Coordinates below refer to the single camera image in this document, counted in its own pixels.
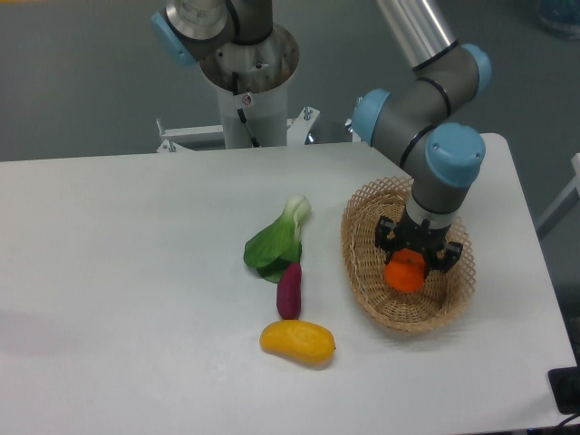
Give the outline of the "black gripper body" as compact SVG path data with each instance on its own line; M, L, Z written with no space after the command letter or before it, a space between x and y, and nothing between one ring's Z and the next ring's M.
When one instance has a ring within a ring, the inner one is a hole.
M438 253L444 250L449 227L433 228L424 219L417 223L409 215L403 215L394 229L394 252L409 249L422 255L427 265L438 265Z

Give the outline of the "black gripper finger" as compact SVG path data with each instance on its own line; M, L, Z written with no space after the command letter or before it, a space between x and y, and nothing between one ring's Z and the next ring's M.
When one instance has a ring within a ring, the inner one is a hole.
M444 242L440 249L425 248L421 252L425 261L424 276L427 277L432 271L448 273L458 263L462 251L463 245L455 241Z
M392 261L393 255L401 249L400 240L395 234L396 224L388 217L381 216L374 231L374 244L384 253L384 264Z

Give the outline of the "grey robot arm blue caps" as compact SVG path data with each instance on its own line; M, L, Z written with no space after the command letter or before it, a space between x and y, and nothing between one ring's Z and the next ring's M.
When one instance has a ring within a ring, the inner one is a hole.
M485 144L450 115L486 89L488 56L459 44L433 1L382 1L381 12L415 80L404 93L368 92L353 130L414 182L398 222L381 218L375 244L392 270L409 262L422 276L448 272L462 247L447 234L479 174ZM285 146L286 86L295 75L294 37L268 1L169 1L150 19L159 43L183 66L198 65L219 97L229 148Z

